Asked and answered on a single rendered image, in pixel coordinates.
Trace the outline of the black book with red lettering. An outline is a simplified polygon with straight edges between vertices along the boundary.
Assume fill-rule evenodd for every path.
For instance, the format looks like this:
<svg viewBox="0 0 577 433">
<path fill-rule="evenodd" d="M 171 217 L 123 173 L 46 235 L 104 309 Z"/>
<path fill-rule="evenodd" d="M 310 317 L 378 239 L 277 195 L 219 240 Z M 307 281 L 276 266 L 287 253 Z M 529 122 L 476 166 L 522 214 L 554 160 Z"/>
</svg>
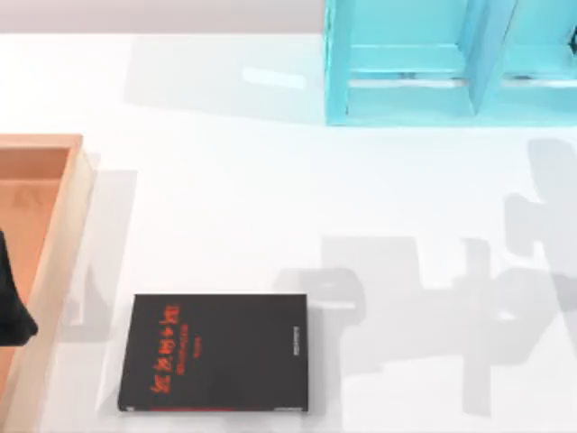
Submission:
<svg viewBox="0 0 577 433">
<path fill-rule="evenodd" d="M 307 296 L 137 294 L 123 412 L 307 412 Z"/>
</svg>

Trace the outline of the shallow salmon-coloured box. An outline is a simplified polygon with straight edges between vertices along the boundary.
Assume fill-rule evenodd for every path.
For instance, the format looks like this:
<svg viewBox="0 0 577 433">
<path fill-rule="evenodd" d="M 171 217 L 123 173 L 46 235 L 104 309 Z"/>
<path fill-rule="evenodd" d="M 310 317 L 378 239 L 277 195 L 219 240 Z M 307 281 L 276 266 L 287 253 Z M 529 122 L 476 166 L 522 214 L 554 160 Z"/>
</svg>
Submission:
<svg viewBox="0 0 577 433">
<path fill-rule="evenodd" d="M 35 433 L 94 172 L 79 134 L 0 134 L 0 231 L 39 332 L 0 347 L 0 433 Z"/>
</svg>

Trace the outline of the light blue rack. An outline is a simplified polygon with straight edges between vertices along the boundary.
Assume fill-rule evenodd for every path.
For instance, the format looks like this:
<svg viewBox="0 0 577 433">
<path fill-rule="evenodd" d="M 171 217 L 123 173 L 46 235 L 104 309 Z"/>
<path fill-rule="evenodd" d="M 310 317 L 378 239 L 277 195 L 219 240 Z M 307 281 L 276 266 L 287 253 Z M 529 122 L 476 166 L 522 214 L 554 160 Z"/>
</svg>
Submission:
<svg viewBox="0 0 577 433">
<path fill-rule="evenodd" d="M 325 0 L 325 120 L 577 126 L 577 0 Z"/>
</svg>

